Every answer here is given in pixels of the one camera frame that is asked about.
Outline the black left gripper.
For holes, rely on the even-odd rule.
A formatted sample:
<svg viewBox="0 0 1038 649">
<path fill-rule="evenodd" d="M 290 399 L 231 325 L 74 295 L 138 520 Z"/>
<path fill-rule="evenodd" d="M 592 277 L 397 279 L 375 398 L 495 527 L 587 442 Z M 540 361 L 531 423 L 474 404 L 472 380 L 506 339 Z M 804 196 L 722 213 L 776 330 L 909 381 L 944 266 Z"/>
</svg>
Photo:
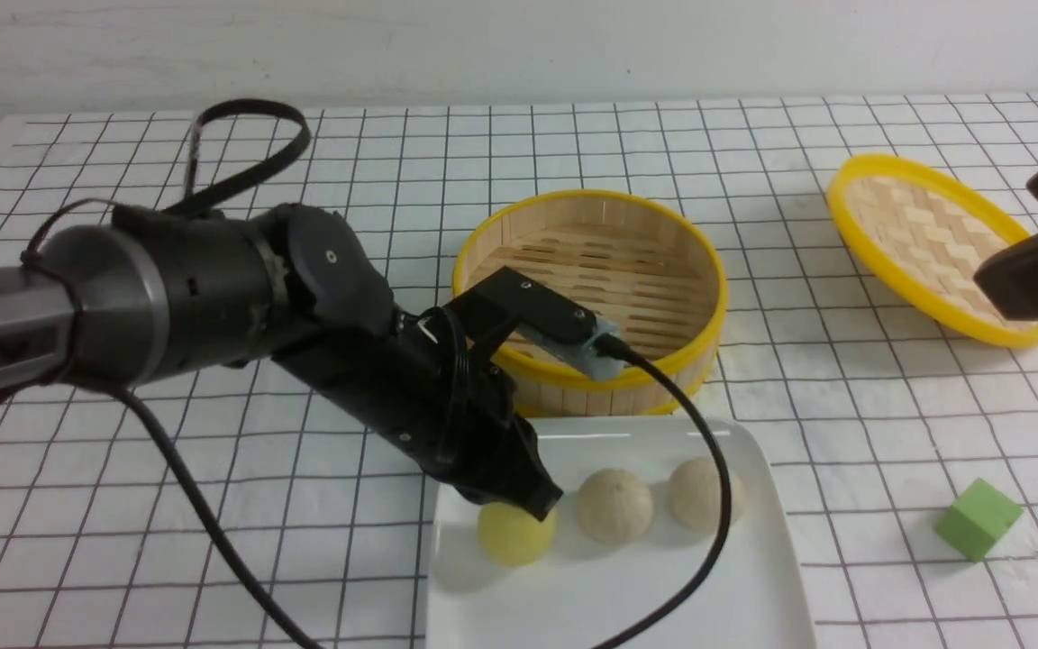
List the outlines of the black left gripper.
<svg viewBox="0 0 1038 649">
<path fill-rule="evenodd" d="M 390 333 L 326 332 L 273 361 L 473 504 L 504 504 L 544 521 L 563 489 L 545 469 L 514 380 L 470 358 L 445 306 Z"/>
</svg>

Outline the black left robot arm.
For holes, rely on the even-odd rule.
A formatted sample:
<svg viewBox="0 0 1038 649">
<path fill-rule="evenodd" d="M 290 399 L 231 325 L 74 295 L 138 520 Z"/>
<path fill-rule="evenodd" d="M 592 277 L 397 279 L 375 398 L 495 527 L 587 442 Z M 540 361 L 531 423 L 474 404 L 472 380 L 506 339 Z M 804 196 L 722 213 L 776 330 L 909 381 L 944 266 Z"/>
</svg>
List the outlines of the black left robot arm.
<svg viewBox="0 0 1038 649">
<path fill-rule="evenodd" d="M 474 504 L 543 520 L 563 490 L 514 383 L 460 348 L 448 309 L 404 310 L 342 214 L 120 208 L 0 267 L 0 388 L 135 388 L 270 359 Z"/>
</svg>

